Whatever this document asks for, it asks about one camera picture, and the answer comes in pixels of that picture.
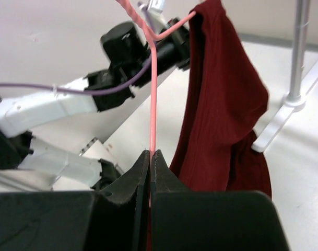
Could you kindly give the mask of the dark red t shirt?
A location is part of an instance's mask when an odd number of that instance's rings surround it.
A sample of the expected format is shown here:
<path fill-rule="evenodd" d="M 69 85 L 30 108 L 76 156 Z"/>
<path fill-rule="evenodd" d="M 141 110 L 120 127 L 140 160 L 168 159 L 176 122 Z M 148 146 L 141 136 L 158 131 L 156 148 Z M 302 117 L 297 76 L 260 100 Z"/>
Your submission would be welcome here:
<path fill-rule="evenodd" d="M 195 191 L 258 190 L 271 195 L 265 157 L 252 150 L 268 91 L 221 1 L 195 7 L 190 80 L 170 169 Z"/>

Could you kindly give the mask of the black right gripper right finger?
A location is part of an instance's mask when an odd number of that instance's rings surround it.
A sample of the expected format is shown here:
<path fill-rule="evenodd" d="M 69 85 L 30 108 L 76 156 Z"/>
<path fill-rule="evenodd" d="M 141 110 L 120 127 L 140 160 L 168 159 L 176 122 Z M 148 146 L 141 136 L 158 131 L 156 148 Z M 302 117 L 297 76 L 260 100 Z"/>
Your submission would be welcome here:
<path fill-rule="evenodd" d="M 194 192 L 151 161 L 153 250 L 289 250 L 276 208 L 258 191 Z"/>

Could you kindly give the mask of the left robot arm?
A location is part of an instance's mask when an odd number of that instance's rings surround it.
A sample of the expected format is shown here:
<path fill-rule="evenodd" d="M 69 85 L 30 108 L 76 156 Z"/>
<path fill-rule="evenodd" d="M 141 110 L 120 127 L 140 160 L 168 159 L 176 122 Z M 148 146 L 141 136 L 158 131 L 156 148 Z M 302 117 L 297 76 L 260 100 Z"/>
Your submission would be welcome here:
<path fill-rule="evenodd" d="M 150 82 L 150 47 L 133 22 L 115 26 L 100 43 L 110 59 L 107 69 L 57 89 L 0 98 L 0 192 L 101 190 L 122 175 L 110 161 L 59 149 L 31 132 L 55 120 L 116 108 L 134 98 L 132 87 Z"/>

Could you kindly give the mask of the pink wire hanger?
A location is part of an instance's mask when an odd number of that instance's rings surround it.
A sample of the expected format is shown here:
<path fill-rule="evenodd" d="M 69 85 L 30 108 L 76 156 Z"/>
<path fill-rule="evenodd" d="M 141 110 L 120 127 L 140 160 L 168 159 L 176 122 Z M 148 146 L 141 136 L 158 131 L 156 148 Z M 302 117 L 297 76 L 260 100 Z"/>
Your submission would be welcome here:
<path fill-rule="evenodd" d="M 150 163 L 156 150 L 156 127 L 157 127 L 157 49 L 154 41 L 162 40 L 168 35 L 172 34 L 178 28 L 180 28 L 187 21 L 192 19 L 196 15 L 196 11 L 192 11 L 186 17 L 181 19 L 177 24 L 168 28 L 165 32 L 157 35 L 149 28 L 146 22 L 132 7 L 129 1 L 120 0 L 117 1 L 131 17 L 133 22 L 143 30 L 145 38 L 150 45 L 151 50 L 151 94 L 150 94 L 150 134 L 149 134 L 149 150 L 150 150 Z"/>

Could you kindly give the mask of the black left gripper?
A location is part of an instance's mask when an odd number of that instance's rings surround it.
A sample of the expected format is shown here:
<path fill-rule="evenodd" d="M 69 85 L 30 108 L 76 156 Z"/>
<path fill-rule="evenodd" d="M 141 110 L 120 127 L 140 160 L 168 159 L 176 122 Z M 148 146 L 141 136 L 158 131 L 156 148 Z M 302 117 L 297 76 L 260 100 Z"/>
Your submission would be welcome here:
<path fill-rule="evenodd" d="M 190 68 L 190 34 L 184 25 L 158 41 L 156 48 L 158 75 L 172 67 L 183 71 Z"/>

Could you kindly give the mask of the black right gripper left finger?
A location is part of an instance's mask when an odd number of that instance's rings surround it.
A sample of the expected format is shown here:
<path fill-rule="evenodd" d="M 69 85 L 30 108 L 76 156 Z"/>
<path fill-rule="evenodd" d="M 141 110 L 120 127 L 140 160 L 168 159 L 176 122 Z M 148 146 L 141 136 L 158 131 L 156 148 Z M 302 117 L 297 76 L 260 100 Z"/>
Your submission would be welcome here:
<path fill-rule="evenodd" d="M 100 191 L 0 193 L 0 250 L 145 250 L 149 164 Z"/>

